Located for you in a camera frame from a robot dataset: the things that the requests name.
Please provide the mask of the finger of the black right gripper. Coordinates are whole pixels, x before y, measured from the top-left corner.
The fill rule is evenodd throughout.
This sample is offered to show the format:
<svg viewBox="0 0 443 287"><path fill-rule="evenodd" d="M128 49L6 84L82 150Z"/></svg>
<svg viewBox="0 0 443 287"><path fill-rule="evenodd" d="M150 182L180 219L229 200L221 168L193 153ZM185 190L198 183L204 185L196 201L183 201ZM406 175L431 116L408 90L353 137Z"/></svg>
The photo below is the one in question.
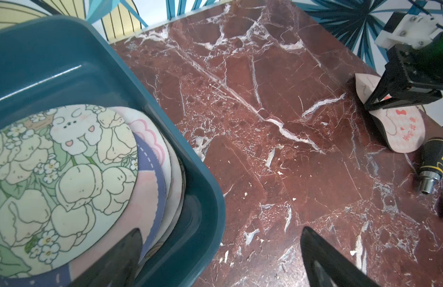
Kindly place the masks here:
<svg viewBox="0 0 443 287"><path fill-rule="evenodd" d="M303 228L300 247L311 287L378 286L308 226Z"/></svg>

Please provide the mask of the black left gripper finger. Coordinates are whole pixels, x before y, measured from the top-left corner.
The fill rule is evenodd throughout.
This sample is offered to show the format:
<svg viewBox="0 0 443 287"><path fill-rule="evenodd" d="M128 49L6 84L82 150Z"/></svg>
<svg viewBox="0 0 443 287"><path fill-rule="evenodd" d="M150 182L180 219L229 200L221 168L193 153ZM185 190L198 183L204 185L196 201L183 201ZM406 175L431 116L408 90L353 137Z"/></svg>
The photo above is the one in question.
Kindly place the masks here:
<svg viewBox="0 0 443 287"><path fill-rule="evenodd" d="M81 276L71 287L131 287L142 248L139 229L130 231Z"/></svg>

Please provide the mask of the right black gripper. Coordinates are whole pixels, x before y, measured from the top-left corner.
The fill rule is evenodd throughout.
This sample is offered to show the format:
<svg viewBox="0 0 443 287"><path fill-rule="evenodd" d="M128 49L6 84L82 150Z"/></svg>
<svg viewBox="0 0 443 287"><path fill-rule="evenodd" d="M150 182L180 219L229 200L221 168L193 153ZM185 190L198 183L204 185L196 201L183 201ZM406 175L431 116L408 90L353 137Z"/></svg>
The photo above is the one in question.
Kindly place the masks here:
<svg viewBox="0 0 443 287"><path fill-rule="evenodd" d="M396 44L388 50L388 59L364 103L367 111L430 104L443 97L443 32L419 50Z"/></svg>

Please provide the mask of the pink bow bear coaster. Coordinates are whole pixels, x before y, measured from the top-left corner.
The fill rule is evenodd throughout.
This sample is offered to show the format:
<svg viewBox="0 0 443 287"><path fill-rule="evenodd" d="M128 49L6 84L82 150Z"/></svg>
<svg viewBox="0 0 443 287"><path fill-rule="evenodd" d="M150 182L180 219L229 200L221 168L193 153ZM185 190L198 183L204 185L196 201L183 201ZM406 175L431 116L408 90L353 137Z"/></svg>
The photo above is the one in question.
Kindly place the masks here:
<svg viewBox="0 0 443 287"><path fill-rule="evenodd" d="M380 80L377 75L355 74L356 93L362 103L366 103ZM379 109L369 113L393 152L411 153L422 146L425 124L417 107Z"/></svg>

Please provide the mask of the purple bunny round coaster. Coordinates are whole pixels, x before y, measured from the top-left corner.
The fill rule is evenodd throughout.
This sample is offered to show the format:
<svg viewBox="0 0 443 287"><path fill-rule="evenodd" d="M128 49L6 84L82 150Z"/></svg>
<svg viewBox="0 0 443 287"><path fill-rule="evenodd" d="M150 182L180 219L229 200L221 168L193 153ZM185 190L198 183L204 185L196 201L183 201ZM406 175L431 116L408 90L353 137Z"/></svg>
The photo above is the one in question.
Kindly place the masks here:
<svg viewBox="0 0 443 287"><path fill-rule="evenodd" d="M99 172L93 165L78 165L64 173L56 194L72 200L57 205L38 239L17 250L37 274L0 276L0 287L67 287L136 228L142 237L140 257L145 257L164 216L166 185L154 152L134 137L134 166Z"/></svg>

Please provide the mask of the green sketch round coaster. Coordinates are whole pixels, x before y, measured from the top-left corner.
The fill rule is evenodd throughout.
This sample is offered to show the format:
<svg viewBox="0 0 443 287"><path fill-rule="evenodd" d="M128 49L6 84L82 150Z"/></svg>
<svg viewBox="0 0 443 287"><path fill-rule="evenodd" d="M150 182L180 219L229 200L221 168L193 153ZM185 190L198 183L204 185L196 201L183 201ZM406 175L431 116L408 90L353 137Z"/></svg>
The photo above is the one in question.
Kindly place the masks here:
<svg viewBox="0 0 443 287"><path fill-rule="evenodd" d="M0 276L36 276L114 226L137 181L138 145L110 108L67 105L0 130Z"/></svg>

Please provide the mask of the pink kitty round coaster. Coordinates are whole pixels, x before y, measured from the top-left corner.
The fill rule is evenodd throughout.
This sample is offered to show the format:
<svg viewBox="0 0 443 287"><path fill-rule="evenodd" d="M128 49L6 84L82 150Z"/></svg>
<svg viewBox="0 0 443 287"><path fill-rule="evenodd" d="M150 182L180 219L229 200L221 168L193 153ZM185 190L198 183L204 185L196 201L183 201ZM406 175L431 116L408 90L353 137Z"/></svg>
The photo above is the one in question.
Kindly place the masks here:
<svg viewBox="0 0 443 287"><path fill-rule="evenodd" d="M158 159L165 178L166 197L170 196L171 189L171 160L170 152L163 136L153 121L143 112L132 108L110 107L123 117L131 130L137 134L154 152Z"/></svg>

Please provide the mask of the teal plastic storage tray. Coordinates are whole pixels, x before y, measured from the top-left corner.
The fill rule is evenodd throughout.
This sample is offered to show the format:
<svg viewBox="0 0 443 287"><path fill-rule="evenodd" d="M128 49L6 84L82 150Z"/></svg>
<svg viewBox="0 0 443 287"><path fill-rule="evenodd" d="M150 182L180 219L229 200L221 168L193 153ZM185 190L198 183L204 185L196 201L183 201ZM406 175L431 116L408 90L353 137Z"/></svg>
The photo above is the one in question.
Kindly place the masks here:
<svg viewBox="0 0 443 287"><path fill-rule="evenodd" d="M85 21L50 16L0 30L0 129L68 104L144 111L186 171L183 213L138 275L138 287L190 287L217 253L226 226L221 188L120 56Z"/></svg>

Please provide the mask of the yellow black screwdriver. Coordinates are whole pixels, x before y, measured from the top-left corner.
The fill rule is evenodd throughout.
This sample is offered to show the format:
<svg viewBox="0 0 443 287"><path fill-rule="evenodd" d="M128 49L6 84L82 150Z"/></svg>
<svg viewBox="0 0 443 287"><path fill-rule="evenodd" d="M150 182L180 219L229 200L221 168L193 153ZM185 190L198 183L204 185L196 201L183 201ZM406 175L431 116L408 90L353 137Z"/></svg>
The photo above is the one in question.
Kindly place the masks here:
<svg viewBox="0 0 443 287"><path fill-rule="evenodd" d="M419 191L430 194L443 177L443 138L431 138L422 150L422 163L419 168Z"/></svg>

